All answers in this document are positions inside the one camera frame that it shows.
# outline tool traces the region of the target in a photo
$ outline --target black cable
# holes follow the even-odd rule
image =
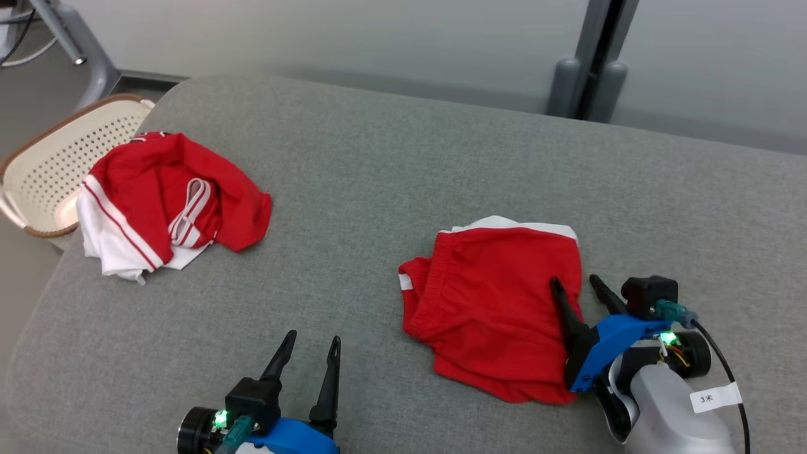
[[[20,32],[19,38],[17,38],[17,42],[14,43],[14,47],[11,48],[11,50],[6,54],[5,57],[0,58],[0,65],[2,65],[9,58],[11,58],[11,56],[14,55],[14,52],[17,52],[17,48],[19,48],[19,45],[23,43],[23,39],[25,38],[26,33],[28,33],[28,28],[30,28],[31,23],[34,22],[34,15],[36,15],[36,9],[31,10],[31,15],[29,15],[28,19],[25,21],[25,27],[23,28],[23,31]]]
[[[720,351],[720,348],[717,347],[717,344],[714,342],[714,339],[709,332],[698,323],[697,320],[692,321],[692,326],[695,326],[701,334],[704,335],[706,341],[709,342],[709,345],[712,346],[712,350],[714,350],[717,358],[720,360],[720,363],[723,364],[723,368],[725,369],[725,374],[729,377],[729,381],[731,383],[736,383],[737,381],[734,379],[734,374],[731,373],[731,368],[729,367],[729,363],[726,362],[725,356],[723,356],[723,352]],[[745,453],[751,454],[751,431],[748,430],[748,417],[746,416],[746,407],[742,404],[742,402],[737,404],[737,408],[740,410],[740,419],[742,420],[742,437],[745,440]]]
[[[42,18],[35,17],[33,20],[34,20],[34,22],[38,22],[38,21],[42,20]],[[22,18],[22,17],[19,18],[19,19],[6,19],[6,20],[0,20],[0,25],[13,25],[15,23],[26,23],[27,21],[28,21],[27,18]]]

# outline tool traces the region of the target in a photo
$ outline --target laundry basket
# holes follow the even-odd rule
[[[76,197],[100,158],[129,142],[154,103],[113,95],[76,112],[12,154],[0,167],[0,210],[30,235],[64,249],[78,227]]]

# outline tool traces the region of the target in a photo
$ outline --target gray cushioned surface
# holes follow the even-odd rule
[[[306,418],[343,340],[343,452],[622,448],[591,397],[511,405],[433,373],[401,331],[396,268],[491,214],[571,225],[586,273],[679,281],[734,367],[757,452],[803,452],[807,159],[629,128],[260,74],[171,90],[143,130],[184,132],[274,197],[266,238],[140,287],[65,252],[7,377],[25,452],[172,452],[297,329],[285,415]],[[583,290],[589,322],[605,315]],[[696,389],[723,385],[718,365]],[[740,448],[735,408],[720,410]]]

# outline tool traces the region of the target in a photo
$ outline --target red clothing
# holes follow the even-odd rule
[[[582,270],[566,226],[492,216],[440,232],[431,259],[399,268],[403,330],[433,349],[440,375],[508,402],[568,403],[554,276],[580,317]]]
[[[227,159],[183,134],[149,132],[115,147],[84,180],[77,213],[85,253],[137,280],[182,269],[205,246],[238,252],[260,241],[272,200]]]

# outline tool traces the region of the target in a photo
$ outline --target folded red shorts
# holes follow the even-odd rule
[[[437,234],[432,258],[400,266],[403,330],[434,351],[434,371],[507,402],[574,400],[550,280],[578,304],[582,269],[567,225],[490,216]]]

